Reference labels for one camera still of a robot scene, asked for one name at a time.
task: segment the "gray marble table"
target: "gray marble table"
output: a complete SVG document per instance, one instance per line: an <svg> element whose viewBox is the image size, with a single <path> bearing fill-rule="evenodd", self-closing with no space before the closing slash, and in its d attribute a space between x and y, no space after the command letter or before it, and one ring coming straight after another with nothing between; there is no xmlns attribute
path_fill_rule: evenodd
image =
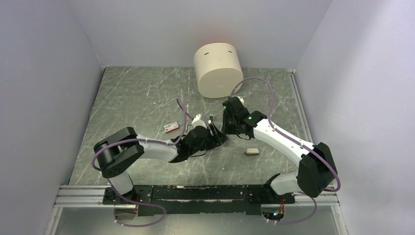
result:
<svg viewBox="0 0 415 235"><path fill-rule="evenodd" d="M243 69L244 77L260 76L271 82L276 101L272 120L304 139L305 128L286 70ZM245 99L245 106L267 113L271 93L265 83L245 82L236 93ZM88 126L79 150L70 185L105 185L107 181L91 165L92 147L112 133L132 126L137 133L160 140L180 134L164 132L163 126L177 121L183 128L183 114L176 98L188 105L193 116L207 118L214 114L216 126L222 126L222 102L225 98L209 99L200 95L193 68L107 67L93 105ZM242 140L229 136L219 148L203 157L170 164L140 159L128 172L134 184L204 185L263 184L276 173L289 173L295 165L283 154L258 140ZM259 148L259 156L247 157L246 148Z"/></svg>

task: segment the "cylindrical container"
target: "cylindrical container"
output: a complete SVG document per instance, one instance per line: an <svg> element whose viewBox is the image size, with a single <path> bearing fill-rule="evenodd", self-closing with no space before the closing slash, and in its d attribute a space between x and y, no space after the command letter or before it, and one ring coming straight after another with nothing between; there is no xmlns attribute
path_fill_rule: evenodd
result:
<svg viewBox="0 0 415 235"><path fill-rule="evenodd" d="M204 45L195 53L193 63L199 92L207 98L229 96L243 79L236 49L228 43Z"/></svg>

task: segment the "wall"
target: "wall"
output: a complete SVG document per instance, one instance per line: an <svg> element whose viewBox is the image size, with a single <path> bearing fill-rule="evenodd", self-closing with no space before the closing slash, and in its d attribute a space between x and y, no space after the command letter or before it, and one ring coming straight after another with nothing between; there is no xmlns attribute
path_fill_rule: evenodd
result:
<svg viewBox="0 0 415 235"><path fill-rule="evenodd" d="M102 68L65 0L1 1L0 32L1 234L43 234Z"/></svg>
<svg viewBox="0 0 415 235"><path fill-rule="evenodd" d="M334 0L297 67L351 235L412 234L415 2Z"/></svg>
<svg viewBox="0 0 415 235"><path fill-rule="evenodd" d="M193 66L211 42L243 67L295 68L331 0L70 0L102 64Z"/></svg>

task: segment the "small box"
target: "small box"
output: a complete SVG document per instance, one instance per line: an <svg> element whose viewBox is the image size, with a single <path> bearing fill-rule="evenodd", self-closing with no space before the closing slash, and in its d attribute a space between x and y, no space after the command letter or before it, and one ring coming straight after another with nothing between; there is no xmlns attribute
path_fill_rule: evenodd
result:
<svg viewBox="0 0 415 235"><path fill-rule="evenodd" d="M166 131L166 133L170 133L178 129L179 129L179 124L176 121L164 126L164 130Z"/></svg>

